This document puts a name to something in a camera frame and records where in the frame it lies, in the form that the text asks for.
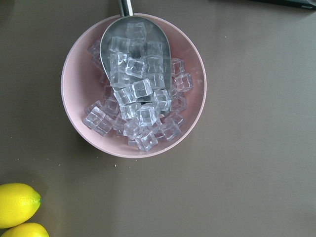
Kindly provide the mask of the ice cubes pile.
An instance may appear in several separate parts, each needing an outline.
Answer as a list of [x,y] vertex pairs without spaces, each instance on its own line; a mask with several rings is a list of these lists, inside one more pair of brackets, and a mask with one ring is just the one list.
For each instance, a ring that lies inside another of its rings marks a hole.
[[96,51],[100,41],[89,49],[96,62],[109,63],[109,84],[104,87],[104,100],[87,107],[83,119],[99,135],[115,131],[142,151],[180,134],[185,122],[180,112],[187,106],[184,92],[192,88],[184,61],[174,58],[171,90],[167,90],[164,44],[147,40],[150,29],[144,21],[127,23],[123,35],[108,40],[106,57]]

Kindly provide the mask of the metal ice scoop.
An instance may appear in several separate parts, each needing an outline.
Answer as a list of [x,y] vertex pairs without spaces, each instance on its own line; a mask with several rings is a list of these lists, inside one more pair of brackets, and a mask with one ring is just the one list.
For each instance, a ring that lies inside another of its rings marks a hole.
[[171,51],[166,34],[154,21],[133,13],[129,0],[120,0],[120,18],[104,32],[100,59],[121,106],[153,105],[171,111]]

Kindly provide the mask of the pink bowl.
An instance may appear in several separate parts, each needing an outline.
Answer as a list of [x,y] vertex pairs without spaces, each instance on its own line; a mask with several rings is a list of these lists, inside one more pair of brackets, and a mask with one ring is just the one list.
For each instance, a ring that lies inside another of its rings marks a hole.
[[87,128],[82,120],[84,109],[101,98],[103,88],[98,82],[98,69],[92,63],[87,48],[119,19],[118,15],[106,18],[88,28],[74,43],[65,60],[61,75],[61,95],[66,114],[80,136],[98,150],[121,158],[147,158],[166,152],[178,145],[193,130],[203,111],[207,92],[207,76],[202,58],[187,35],[172,23],[148,14],[140,14],[159,25],[171,47],[171,55],[185,61],[185,69],[192,75],[193,89],[185,94],[187,108],[181,112],[185,123],[181,134],[171,141],[162,140],[148,152],[127,144],[127,139],[114,131],[102,137]]

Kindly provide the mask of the yellow lemon left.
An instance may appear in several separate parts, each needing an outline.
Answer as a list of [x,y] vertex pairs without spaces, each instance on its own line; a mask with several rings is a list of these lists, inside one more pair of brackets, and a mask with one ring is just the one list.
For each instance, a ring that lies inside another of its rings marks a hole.
[[23,183],[8,183],[0,186],[0,227],[17,226],[29,220],[39,209],[41,195]]

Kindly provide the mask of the yellow lemon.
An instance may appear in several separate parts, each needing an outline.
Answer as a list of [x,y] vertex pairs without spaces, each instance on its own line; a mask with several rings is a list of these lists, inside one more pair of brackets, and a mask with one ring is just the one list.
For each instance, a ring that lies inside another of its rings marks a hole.
[[38,223],[23,223],[8,229],[1,237],[49,237],[49,233]]
[[41,195],[23,183],[8,183],[0,186],[0,227],[17,226],[29,220],[39,209]]

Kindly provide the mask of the yellow lemon right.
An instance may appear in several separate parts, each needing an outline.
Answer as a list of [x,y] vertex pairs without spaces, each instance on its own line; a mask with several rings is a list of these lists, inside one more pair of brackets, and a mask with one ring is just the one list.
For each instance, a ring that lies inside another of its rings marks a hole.
[[23,223],[8,229],[1,237],[49,237],[49,233],[38,223]]

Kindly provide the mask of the black box device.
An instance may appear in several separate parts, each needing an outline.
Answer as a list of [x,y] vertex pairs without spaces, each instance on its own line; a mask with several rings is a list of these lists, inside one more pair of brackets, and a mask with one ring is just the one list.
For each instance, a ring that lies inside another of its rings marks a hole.
[[209,2],[262,9],[316,12],[316,3],[313,0],[209,0]]

